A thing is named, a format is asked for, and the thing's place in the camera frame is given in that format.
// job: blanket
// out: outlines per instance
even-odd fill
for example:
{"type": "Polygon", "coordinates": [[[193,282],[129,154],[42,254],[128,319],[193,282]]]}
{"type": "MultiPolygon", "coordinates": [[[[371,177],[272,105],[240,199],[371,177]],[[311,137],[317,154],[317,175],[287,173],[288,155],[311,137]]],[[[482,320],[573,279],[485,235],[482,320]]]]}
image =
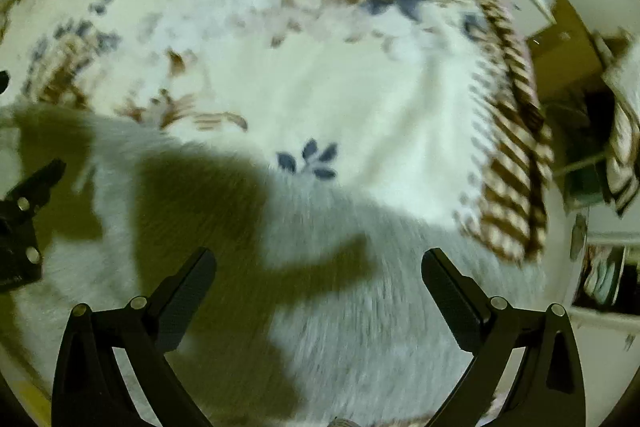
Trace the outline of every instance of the blanket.
{"type": "Polygon", "coordinates": [[[0,103],[132,120],[542,254],[550,133],[500,0],[0,0],[0,42],[0,103]]]}
{"type": "Polygon", "coordinates": [[[422,283],[428,248],[514,306],[542,290],[537,265],[314,176],[91,113],[0,112],[1,193],[54,156],[68,167],[35,219],[43,280],[0,296],[2,345],[46,394],[75,304],[149,295],[201,245],[216,280],[168,360],[214,425],[424,425],[470,361],[422,283]]]}

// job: silver screw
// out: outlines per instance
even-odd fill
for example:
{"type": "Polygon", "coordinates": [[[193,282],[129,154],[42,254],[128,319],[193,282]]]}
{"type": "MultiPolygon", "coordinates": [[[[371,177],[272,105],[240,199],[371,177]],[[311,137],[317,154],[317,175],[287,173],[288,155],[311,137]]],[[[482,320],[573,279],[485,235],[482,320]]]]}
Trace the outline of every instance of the silver screw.
{"type": "Polygon", "coordinates": [[[564,308],[560,304],[551,304],[551,311],[558,317],[562,317],[564,315],[564,308]]]}
{"type": "Polygon", "coordinates": [[[71,312],[74,314],[74,317],[82,317],[84,312],[86,311],[86,304],[76,304],[71,312]]]}
{"type": "Polygon", "coordinates": [[[503,297],[492,297],[491,306],[497,310],[504,310],[508,306],[508,302],[503,297]]]}
{"type": "Polygon", "coordinates": [[[133,297],[129,306],[135,310],[141,310],[146,306],[146,297],[133,297]]]}
{"type": "Polygon", "coordinates": [[[38,264],[42,257],[40,256],[40,252],[33,247],[27,248],[27,259],[31,264],[38,264]]]}
{"type": "Polygon", "coordinates": [[[30,208],[29,200],[27,198],[18,198],[18,208],[21,211],[26,212],[30,208]]]}

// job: floral blanket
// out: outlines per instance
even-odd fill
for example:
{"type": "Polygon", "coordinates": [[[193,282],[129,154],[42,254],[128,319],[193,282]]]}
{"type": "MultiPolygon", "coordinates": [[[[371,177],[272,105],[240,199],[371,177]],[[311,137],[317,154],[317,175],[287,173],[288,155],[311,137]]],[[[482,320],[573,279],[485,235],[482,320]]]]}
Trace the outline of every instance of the floral blanket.
{"type": "Polygon", "coordinates": [[[550,133],[497,0],[0,0],[0,69],[2,104],[129,119],[542,253],[550,133]]]}

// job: brown box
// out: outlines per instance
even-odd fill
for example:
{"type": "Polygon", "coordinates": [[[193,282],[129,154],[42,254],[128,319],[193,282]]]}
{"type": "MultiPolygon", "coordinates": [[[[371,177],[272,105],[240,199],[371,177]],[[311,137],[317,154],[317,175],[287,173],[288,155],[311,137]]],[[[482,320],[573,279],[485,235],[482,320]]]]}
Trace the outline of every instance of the brown box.
{"type": "Polygon", "coordinates": [[[567,88],[599,89],[604,68],[580,16],[568,0],[556,0],[553,13],[556,24],[527,40],[540,100],[567,88]]]}

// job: gray fur fabric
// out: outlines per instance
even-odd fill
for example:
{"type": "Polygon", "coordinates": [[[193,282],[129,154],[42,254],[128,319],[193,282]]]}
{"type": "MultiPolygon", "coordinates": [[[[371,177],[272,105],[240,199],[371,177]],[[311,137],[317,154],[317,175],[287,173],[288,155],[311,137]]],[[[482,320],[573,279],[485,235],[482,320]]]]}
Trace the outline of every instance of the gray fur fabric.
{"type": "MultiPolygon", "coordinates": [[[[56,156],[67,173],[36,217],[44,279],[0,296],[1,342],[48,393],[76,303],[99,311],[148,295],[200,245],[218,273],[168,360],[222,425],[371,425],[437,410],[470,356],[422,283],[428,248],[514,305],[542,291],[538,266],[505,264],[322,182],[128,121],[0,112],[0,192],[56,156]]],[[[153,418],[140,393],[136,402],[153,418]]]]}

